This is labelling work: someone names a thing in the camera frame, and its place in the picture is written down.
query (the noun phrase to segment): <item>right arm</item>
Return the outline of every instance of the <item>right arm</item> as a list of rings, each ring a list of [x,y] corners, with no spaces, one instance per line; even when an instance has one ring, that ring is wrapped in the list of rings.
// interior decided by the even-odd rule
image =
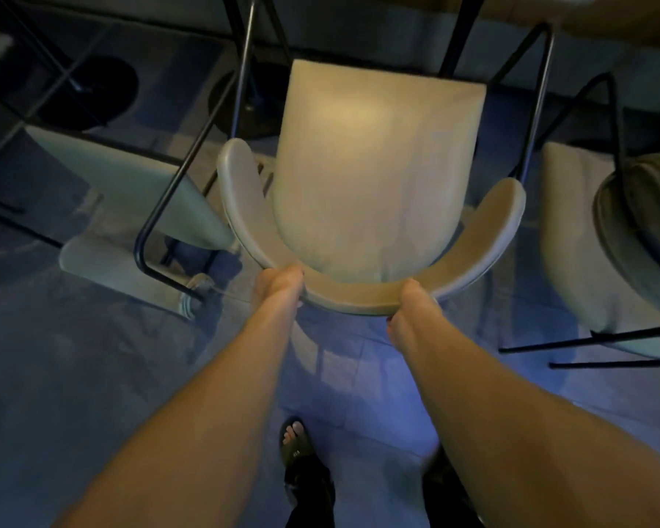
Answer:
[[[511,372],[413,280],[388,332],[488,526],[660,527],[660,454]]]

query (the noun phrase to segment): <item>beige chair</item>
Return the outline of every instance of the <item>beige chair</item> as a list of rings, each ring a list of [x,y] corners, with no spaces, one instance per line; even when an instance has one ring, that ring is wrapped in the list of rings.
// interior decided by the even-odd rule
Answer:
[[[660,367],[660,257],[640,237],[641,232],[650,231],[660,239],[660,154],[626,158],[611,74],[592,79],[536,146],[602,83],[609,90],[615,157],[549,142],[543,147],[541,168],[543,267],[555,291],[591,330],[592,337],[499,351],[509,354],[601,344],[654,359],[551,363],[554,369]],[[633,200],[623,196],[620,171],[632,188]],[[635,215],[624,206],[631,201]]]
[[[99,144],[82,136],[37,126],[28,126],[26,132],[62,165],[102,194],[108,211],[117,213],[136,230],[149,216],[178,169],[172,162]],[[234,242],[229,227],[188,177],[167,205],[157,229],[174,239],[208,250],[223,250]],[[132,249],[122,248],[105,237],[87,232],[76,236],[61,249],[59,263],[65,272],[193,318],[194,306],[189,295],[144,275],[135,264]],[[188,289],[204,292],[211,287],[207,275],[190,278],[160,265],[150,263],[150,266]]]
[[[447,252],[464,203],[486,87],[296,60],[267,204],[252,152],[218,158],[228,219],[263,267],[305,265],[305,297],[390,315],[414,277],[446,298],[484,274],[518,229],[521,183],[499,181]]]

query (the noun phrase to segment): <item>gray wall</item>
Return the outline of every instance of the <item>gray wall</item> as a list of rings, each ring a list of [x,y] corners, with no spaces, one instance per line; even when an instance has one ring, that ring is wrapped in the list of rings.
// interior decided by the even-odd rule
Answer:
[[[49,0],[178,25],[228,32],[221,0]],[[248,0],[240,0],[243,12]],[[395,67],[436,72],[450,40],[455,16],[433,14],[371,0],[275,0],[291,45],[348,55]],[[492,76],[527,33],[500,22],[477,22],[458,75]],[[266,16],[257,36],[275,41]],[[507,78],[515,87],[533,86],[537,51],[528,53]],[[560,35],[550,90],[572,96],[592,76],[615,70],[629,107],[660,112],[660,50],[617,41]]]

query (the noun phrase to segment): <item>tile floor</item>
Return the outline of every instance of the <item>tile floor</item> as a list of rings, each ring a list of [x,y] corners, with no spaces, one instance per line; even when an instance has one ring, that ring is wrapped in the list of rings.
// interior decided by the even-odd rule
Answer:
[[[71,51],[99,29],[92,22],[33,14]],[[137,102],[100,134],[178,156],[205,120],[213,83],[235,62],[229,43],[126,26],[115,26],[98,52],[124,58],[141,78]],[[556,102],[546,106],[544,121],[557,111]],[[527,93],[489,97],[468,205],[511,170],[527,114]],[[584,112],[559,137],[600,133],[603,125],[596,111]],[[629,136],[640,144],[655,136],[651,118],[634,115]],[[211,140],[224,137],[214,132]],[[255,143],[255,150],[273,155],[275,146],[269,139]],[[203,152],[196,166],[204,172],[212,163]],[[484,278],[443,304],[445,315],[491,352],[575,337],[580,330],[540,266],[538,165],[535,159],[527,214],[508,252]],[[103,232],[119,230],[98,213],[97,196],[87,185],[26,136],[0,157],[0,198],[24,207],[25,222],[61,240],[96,221]],[[247,316],[250,285],[259,270],[246,256],[221,253],[210,274],[226,295],[211,300],[196,322],[188,323],[61,273],[57,255],[0,227],[0,527],[48,526],[78,497],[135,427],[234,337]],[[660,370],[546,367],[551,358],[575,361],[612,353],[622,358],[594,348],[502,361],[660,451]],[[427,526],[420,475],[437,438],[406,364],[388,345],[383,319],[301,307],[242,527],[286,522],[290,506],[276,434],[290,413],[306,419],[333,471],[338,526]]]

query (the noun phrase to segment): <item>forearm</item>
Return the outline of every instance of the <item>forearm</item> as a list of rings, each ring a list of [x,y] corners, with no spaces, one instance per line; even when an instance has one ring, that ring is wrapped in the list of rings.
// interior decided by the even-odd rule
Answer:
[[[656,452],[518,377],[437,308],[412,320],[406,361],[490,525],[660,525]]]
[[[149,419],[63,526],[231,527],[250,492],[295,315],[272,297]]]

